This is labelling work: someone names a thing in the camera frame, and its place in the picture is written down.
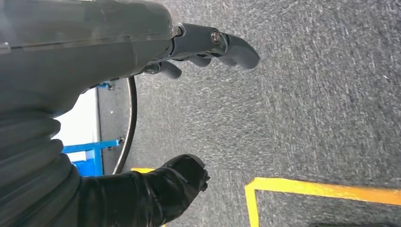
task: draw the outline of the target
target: yellow floor marking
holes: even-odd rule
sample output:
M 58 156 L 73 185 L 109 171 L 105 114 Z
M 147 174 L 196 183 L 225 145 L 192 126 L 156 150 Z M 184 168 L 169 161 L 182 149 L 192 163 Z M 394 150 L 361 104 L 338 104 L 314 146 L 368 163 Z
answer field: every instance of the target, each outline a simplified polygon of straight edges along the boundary
M 142 174 L 149 173 L 150 171 L 153 171 L 153 170 L 154 169 L 151 169 L 151 168 L 132 168 L 131 169 L 131 171 L 137 171 L 137 172 L 140 172 Z
M 311 183 L 283 178 L 256 177 L 245 186 L 246 204 L 248 206 L 251 227 L 259 227 L 255 190 L 288 192 L 401 206 L 401 190 Z

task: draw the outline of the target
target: screw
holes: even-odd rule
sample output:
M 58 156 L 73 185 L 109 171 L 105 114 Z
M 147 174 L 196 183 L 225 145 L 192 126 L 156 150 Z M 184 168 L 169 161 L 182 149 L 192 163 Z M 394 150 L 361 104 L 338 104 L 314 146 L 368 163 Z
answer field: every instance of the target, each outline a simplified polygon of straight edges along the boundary
M 211 36 L 214 44 L 220 44 L 220 32 L 214 30 L 212 31 Z

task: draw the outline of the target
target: black boot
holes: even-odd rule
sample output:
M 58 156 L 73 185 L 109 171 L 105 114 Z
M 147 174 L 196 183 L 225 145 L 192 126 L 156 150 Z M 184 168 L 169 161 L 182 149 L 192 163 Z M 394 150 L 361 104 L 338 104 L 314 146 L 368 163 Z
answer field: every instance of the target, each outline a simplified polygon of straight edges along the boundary
M 195 155 L 180 155 L 147 174 L 84 178 L 78 226 L 158 227 L 181 216 L 210 178 Z

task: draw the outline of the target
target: blue metal frame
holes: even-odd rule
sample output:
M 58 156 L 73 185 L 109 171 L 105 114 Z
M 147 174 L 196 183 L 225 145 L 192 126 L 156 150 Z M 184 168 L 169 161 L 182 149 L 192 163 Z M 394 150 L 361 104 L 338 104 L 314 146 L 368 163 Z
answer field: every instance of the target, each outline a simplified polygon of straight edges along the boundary
M 82 176 L 101 176 L 103 175 L 102 149 L 116 147 L 120 142 L 120 140 L 108 140 L 97 143 L 65 146 L 63 153 L 68 154 L 84 151 L 87 160 L 73 162 L 78 168 L 79 173 Z
M 111 89 L 113 86 L 111 86 L 108 82 L 103 82 L 97 86 L 98 88 L 107 88 Z

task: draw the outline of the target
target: gray carpet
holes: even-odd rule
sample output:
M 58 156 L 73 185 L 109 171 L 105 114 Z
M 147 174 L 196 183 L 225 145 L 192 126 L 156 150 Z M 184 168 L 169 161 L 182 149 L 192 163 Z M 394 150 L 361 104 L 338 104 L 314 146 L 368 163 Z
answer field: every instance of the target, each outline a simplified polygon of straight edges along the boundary
M 261 56 L 251 71 L 184 62 L 179 80 L 137 76 L 126 170 L 193 153 L 212 176 L 167 227 L 249 226 L 244 186 L 257 176 L 401 188 L 401 1 L 163 2 L 184 22 L 244 38 Z M 102 139 L 123 136 L 125 81 L 99 98 Z M 107 173 L 118 152 L 104 152 Z M 257 199 L 261 227 L 401 225 L 401 207 L 276 192 Z

